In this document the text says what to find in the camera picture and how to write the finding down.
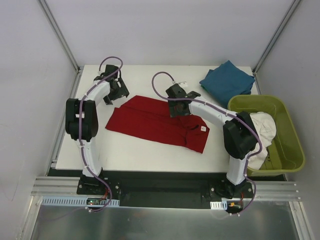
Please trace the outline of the red t-shirt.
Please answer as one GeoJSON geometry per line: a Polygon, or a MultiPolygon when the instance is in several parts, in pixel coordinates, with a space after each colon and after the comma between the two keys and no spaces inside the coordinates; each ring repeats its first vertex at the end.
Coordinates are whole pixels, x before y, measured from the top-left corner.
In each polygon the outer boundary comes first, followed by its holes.
{"type": "Polygon", "coordinates": [[[116,107],[105,128],[200,154],[204,152],[210,132],[199,116],[171,117],[167,102],[140,95],[116,107]]]}

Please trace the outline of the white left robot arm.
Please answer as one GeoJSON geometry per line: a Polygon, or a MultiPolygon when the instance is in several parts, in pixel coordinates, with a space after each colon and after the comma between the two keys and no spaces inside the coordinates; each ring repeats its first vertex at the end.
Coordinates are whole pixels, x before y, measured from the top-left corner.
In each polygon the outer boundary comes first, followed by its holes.
{"type": "Polygon", "coordinates": [[[112,105],[113,101],[130,94],[121,74],[121,68],[107,64],[93,80],[90,88],[79,98],[66,101],[65,131],[76,142],[83,162],[82,174],[92,178],[88,188],[99,195],[105,191],[106,183],[99,176],[103,170],[96,148],[99,130],[97,106],[103,102],[112,105]]]}

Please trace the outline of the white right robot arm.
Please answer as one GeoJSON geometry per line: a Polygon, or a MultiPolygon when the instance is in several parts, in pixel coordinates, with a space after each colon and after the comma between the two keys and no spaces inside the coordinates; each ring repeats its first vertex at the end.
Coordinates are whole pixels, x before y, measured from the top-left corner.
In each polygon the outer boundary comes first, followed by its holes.
{"type": "Polygon", "coordinates": [[[229,167],[225,192],[237,197],[243,191],[247,161],[256,144],[258,134],[247,112],[236,113],[207,101],[199,93],[186,91],[177,83],[166,91],[171,117],[194,115],[220,127],[223,132],[224,148],[229,154],[229,167]]]}

